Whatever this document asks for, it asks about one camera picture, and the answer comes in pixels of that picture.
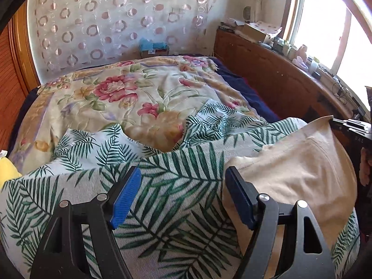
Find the person's right hand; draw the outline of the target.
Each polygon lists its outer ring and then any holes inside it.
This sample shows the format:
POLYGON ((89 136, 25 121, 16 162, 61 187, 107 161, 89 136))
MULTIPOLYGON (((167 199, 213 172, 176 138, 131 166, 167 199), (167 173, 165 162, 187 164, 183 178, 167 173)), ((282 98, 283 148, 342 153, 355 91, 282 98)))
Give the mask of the person's right hand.
POLYGON ((371 152, 363 147, 361 149, 361 161, 359 165, 359 180, 363 186, 370 184, 371 166, 371 152))

